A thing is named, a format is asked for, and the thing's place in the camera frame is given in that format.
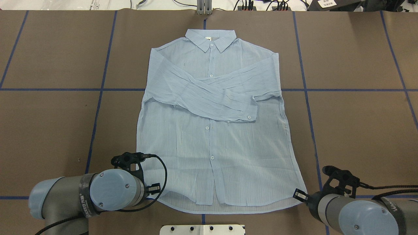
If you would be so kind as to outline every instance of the power strip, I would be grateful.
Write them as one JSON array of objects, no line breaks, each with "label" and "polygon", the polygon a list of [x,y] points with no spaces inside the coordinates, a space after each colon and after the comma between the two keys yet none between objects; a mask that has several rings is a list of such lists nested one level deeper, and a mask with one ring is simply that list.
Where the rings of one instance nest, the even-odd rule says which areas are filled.
[{"label": "power strip", "polygon": [[[242,10],[242,6],[238,6],[238,10]],[[257,8],[255,6],[253,6],[252,10],[257,10]]]},{"label": "power strip", "polygon": [[290,7],[288,7],[288,9],[287,9],[287,10],[283,10],[283,9],[282,9],[282,10],[279,10],[279,11],[291,11],[291,9],[290,9]]}]

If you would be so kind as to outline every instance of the folded sleeve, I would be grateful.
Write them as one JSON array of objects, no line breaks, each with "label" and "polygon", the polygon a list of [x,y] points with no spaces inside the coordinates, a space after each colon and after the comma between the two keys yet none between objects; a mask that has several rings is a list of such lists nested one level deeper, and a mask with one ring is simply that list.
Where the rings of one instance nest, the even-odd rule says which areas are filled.
[{"label": "folded sleeve", "polygon": [[151,50],[144,101],[181,106],[193,114],[219,121],[251,122],[258,105],[252,95],[219,89],[194,79],[190,74]]}]

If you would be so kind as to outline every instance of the shirt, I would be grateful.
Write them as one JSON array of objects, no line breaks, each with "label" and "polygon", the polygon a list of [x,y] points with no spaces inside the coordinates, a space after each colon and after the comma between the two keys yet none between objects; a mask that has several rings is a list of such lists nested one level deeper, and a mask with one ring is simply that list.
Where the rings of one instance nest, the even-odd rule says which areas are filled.
[{"label": "shirt", "polygon": [[[189,29],[151,49],[137,151],[168,169],[158,199],[189,213],[250,214],[299,203],[295,160],[279,80],[279,57],[234,31]],[[164,182],[158,160],[147,184]]]}]

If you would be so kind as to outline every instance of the light blue shirt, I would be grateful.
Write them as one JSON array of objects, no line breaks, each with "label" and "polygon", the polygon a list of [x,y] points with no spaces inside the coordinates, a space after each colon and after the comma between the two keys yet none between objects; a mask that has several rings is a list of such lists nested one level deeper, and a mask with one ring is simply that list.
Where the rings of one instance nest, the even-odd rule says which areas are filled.
[{"label": "light blue shirt", "polygon": [[[137,151],[168,169],[159,201],[206,214],[270,212],[306,190],[291,144],[279,57],[234,31],[189,29],[151,49]],[[146,183],[164,181],[158,161]]]}]

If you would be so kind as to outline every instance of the blue tape line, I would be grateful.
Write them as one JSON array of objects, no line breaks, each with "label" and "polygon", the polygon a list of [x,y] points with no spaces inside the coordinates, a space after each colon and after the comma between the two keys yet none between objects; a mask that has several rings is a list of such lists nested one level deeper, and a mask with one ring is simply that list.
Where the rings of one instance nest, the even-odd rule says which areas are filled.
[{"label": "blue tape line", "polygon": [[412,107],[411,100],[409,99],[408,92],[406,90],[405,82],[403,81],[402,73],[400,72],[400,68],[398,65],[398,60],[396,59],[395,52],[393,51],[392,44],[390,42],[389,34],[387,33],[385,18],[383,17],[383,11],[380,11],[380,17],[382,18],[383,28],[385,30],[387,43],[389,44],[390,52],[392,53],[393,60],[395,61],[395,66],[399,74],[400,82],[402,83],[403,90],[405,91],[406,100],[408,101],[409,109],[411,110],[412,118],[414,119],[415,127],[418,130],[418,121],[417,117],[415,116],[414,108]]},{"label": "blue tape line", "polygon": [[104,88],[104,91],[145,91],[145,88]]},{"label": "blue tape line", "polygon": [[100,91],[100,88],[2,88],[1,91]]},{"label": "blue tape line", "polygon": [[0,200],[28,200],[28,196],[0,196]]},{"label": "blue tape line", "polygon": [[20,35],[22,33],[23,27],[25,26],[26,19],[28,18],[28,14],[29,14],[29,11],[27,10],[26,11],[26,14],[25,14],[25,17],[23,18],[22,25],[20,26],[20,30],[19,30],[18,36],[16,37],[15,44],[13,45],[12,52],[10,53],[9,60],[7,61],[6,68],[4,69],[3,77],[1,78],[1,81],[0,81],[0,88],[3,86],[4,79],[6,79],[7,70],[9,69],[10,62],[12,61],[13,54],[15,53],[16,46],[18,45],[18,41],[19,41]]},{"label": "blue tape line", "polygon": [[103,90],[104,90],[105,80],[106,80],[107,65],[109,63],[110,50],[112,48],[113,33],[115,31],[116,16],[117,16],[117,11],[115,11],[115,15],[113,16],[112,32],[110,33],[110,40],[109,40],[109,47],[107,49],[106,63],[104,64],[102,86],[100,87],[99,101],[97,102],[96,116],[94,118],[93,133],[92,133],[92,139],[90,140],[89,155],[87,157],[85,174],[89,172],[90,161],[92,159],[93,142],[94,142],[94,137],[96,136],[97,118],[99,117],[100,104],[102,103]]},{"label": "blue tape line", "polygon": [[[101,88],[1,88],[0,91],[101,91]],[[145,91],[145,88],[103,88],[103,91]]]},{"label": "blue tape line", "polygon": [[[346,88],[307,88],[309,92],[403,92],[404,89],[346,89]],[[285,88],[284,92],[302,92],[302,88]],[[418,89],[409,89],[408,91],[418,91]]]},{"label": "blue tape line", "polygon": [[[0,88],[0,91],[101,91],[101,88]],[[308,88],[309,92],[404,92],[404,89],[339,89],[339,88]],[[103,91],[145,91],[145,88],[103,88]],[[284,92],[303,92],[304,88],[283,88]],[[406,89],[418,92],[418,89]]]},{"label": "blue tape line", "polygon": [[309,126],[311,128],[311,137],[313,141],[313,148],[315,150],[316,173],[318,175],[319,190],[322,190],[321,170],[319,169],[318,151],[316,150],[316,141],[315,141],[314,126],[312,124],[311,107],[309,106],[308,89],[306,87],[305,71],[303,69],[301,46],[299,43],[299,35],[298,35],[298,27],[296,25],[296,14],[294,11],[292,11],[292,14],[293,14],[293,24],[295,26],[296,43],[298,46],[299,63],[301,65],[301,73],[302,73],[303,89],[305,92],[306,107],[308,109]]}]

